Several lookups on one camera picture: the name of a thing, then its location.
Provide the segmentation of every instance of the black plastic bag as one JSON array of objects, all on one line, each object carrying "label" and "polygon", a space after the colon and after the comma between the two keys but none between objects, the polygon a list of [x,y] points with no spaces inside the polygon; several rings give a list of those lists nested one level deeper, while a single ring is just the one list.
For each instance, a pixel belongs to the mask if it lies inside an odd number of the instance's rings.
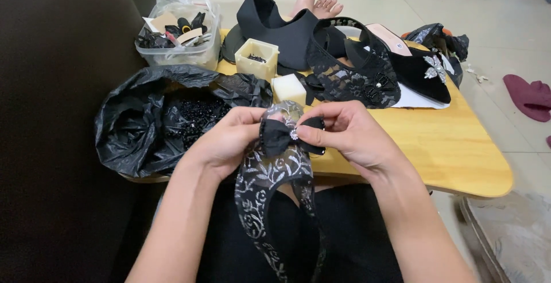
[{"label": "black plastic bag", "polygon": [[182,138],[173,133],[186,121],[179,97],[205,94],[231,107],[263,108],[273,96],[270,84],[254,75],[224,75],[192,65],[143,68],[109,93],[95,118],[100,162],[135,178],[172,174],[185,152]]},{"label": "black plastic bag", "polygon": [[430,24],[417,28],[408,33],[404,40],[414,41],[428,49],[436,47],[443,51],[446,56],[455,53],[460,62],[467,59],[469,38],[463,34],[451,36],[443,32],[444,25]]}]

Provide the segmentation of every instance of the tiled floor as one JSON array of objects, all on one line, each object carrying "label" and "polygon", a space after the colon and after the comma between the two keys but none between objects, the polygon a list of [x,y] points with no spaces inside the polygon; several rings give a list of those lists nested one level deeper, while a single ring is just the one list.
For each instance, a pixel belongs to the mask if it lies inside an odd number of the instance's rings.
[{"label": "tiled floor", "polygon": [[[222,26],[236,24],[243,0],[212,0],[222,9]],[[282,13],[294,0],[275,0]],[[456,35],[467,34],[471,43],[466,63],[489,78],[482,84],[465,73],[461,92],[515,174],[517,187],[551,195],[551,122],[534,121],[518,111],[502,77],[517,74],[528,82],[551,84],[547,70],[551,58],[551,5],[545,0],[339,0],[343,16],[363,23],[381,23],[397,34],[440,22]],[[433,195],[454,241],[470,265],[476,258],[468,251],[459,229],[453,195]]]}]

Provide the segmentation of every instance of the beige cardboard piece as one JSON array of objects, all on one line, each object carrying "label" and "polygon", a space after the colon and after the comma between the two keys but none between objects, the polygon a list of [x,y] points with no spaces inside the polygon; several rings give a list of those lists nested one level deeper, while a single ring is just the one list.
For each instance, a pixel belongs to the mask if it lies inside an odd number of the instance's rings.
[{"label": "beige cardboard piece", "polygon": [[165,33],[165,26],[178,26],[178,19],[172,13],[164,13],[163,15],[153,19],[151,24],[161,33]]},{"label": "beige cardboard piece", "polygon": [[191,40],[191,39],[195,38],[196,36],[201,36],[201,35],[203,35],[203,29],[197,28],[197,29],[188,31],[188,32],[180,35],[176,40],[178,40],[178,42],[180,42],[180,44],[182,44],[183,42],[185,42],[187,40]]}]

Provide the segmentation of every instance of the black lace fabric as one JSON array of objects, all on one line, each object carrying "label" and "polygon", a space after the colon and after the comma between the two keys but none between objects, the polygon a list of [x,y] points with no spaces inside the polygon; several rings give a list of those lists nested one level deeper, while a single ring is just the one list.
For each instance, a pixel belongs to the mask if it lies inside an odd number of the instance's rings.
[{"label": "black lace fabric", "polygon": [[351,18],[322,19],[314,31],[333,26],[361,29],[360,39],[370,46],[372,55],[361,67],[351,68],[338,62],[312,37],[307,47],[307,61],[325,88],[323,97],[328,101],[359,100],[370,109],[395,105],[401,92],[386,47],[365,26]]},{"label": "black lace fabric", "polygon": [[[293,129],[302,114],[299,104],[285,100],[268,108],[263,119],[278,119]],[[270,199],[284,183],[291,184],[300,208],[312,218],[319,229],[320,251],[311,279],[311,282],[316,282],[326,255],[326,237],[316,217],[310,158],[299,146],[290,145],[283,154],[267,158],[260,142],[257,142],[245,155],[235,183],[235,204],[239,219],[255,247],[276,272],[279,281],[295,282],[289,276],[285,262],[273,243],[267,220]]]}]

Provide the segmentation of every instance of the clear plastic bag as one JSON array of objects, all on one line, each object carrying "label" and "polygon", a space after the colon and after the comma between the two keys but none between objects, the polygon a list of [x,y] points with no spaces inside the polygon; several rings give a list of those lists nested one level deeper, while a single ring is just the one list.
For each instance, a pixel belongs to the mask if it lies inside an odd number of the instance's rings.
[{"label": "clear plastic bag", "polygon": [[176,18],[184,17],[191,21],[197,13],[205,13],[203,25],[212,36],[209,41],[192,47],[175,47],[171,49],[144,49],[135,43],[140,55],[150,66],[190,64],[215,70],[220,54],[220,8],[210,0],[157,0],[157,4],[149,14],[155,18],[166,12]]}]

